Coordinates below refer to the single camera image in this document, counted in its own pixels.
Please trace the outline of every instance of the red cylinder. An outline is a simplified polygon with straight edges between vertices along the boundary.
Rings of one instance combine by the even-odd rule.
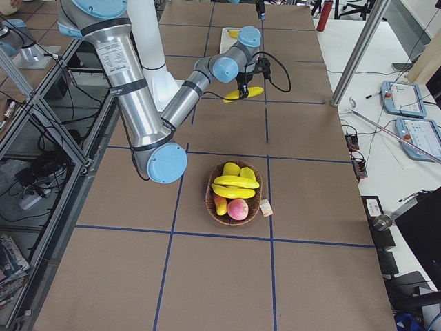
[[[328,21],[329,13],[332,9],[332,4],[334,2],[332,0],[325,0],[323,4],[322,14],[320,19],[318,20],[317,31],[322,32],[325,29],[326,22]]]

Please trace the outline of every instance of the fruit basket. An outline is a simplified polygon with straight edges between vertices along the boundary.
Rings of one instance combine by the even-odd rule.
[[[241,221],[237,221],[237,220],[231,218],[228,214],[225,214],[223,216],[219,216],[216,213],[216,205],[214,204],[214,200],[213,200],[214,191],[211,187],[211,184],[214,182],[214,179],[216,177],[219,177],[223,174],[223,166],[227,162],[235,163],[241,168],[248,167],[248,168],[252,169],[254,171],[254,174],[256,175],[257,182],[260,184],[258,188],[254,189],[256,191],[256,194],[253,197],[248,198],[248,199],[244,199],[248,205],[248,215],[245,219],[243,219]],[[241,161],[241,160],[227,161],[227,162],[224,162],[213,169],[212,174],[211,174],[209,181],[208,181],[207,191],[205,192],[205,205],[207,206],[207,210],[210,213],[210,215],[212,215],[213,218],[215,220],[217,220],[217,222],[222,223],[224,225],[229,225],[229,226],[243,225],[243,224],[250,222],[257,215],[257,213],[259,211],[260,199],[262,197],[262,177],[260,176],[259,171],[252,164],[250,164],[248,162]]]

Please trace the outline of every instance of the black monitor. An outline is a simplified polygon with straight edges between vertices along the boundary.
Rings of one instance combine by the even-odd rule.
[[[415,257],[441,289],[441,188],[395,219]]]

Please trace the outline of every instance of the white and blue control panel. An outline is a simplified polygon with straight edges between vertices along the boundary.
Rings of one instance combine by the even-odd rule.
[[[423,118],[426,108],[418,85],[384,81],[381,95],[386,111],[401,116]]]
[[[401,138],[441,160],[441,132],[435,121],[398,117],[396,129]],[[425,155],[405,144],[402,144],[402,147],[413,160],[431,161]]]

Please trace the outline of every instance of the black chair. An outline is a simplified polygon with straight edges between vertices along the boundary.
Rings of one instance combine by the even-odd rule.
[[[375,0],[367,0],[364,5],[355,5],[353,3],[348,2],[346,5],[343,6],[343,10],[346,10],[348,7],[355,9],[338,15],[338,18],[341,18],[341,16],[345,16],[345,15],[360,13],[360,17],[363,19],[363,21],[366,21],[366,16],[371,13],[374,4],[375,4]]]

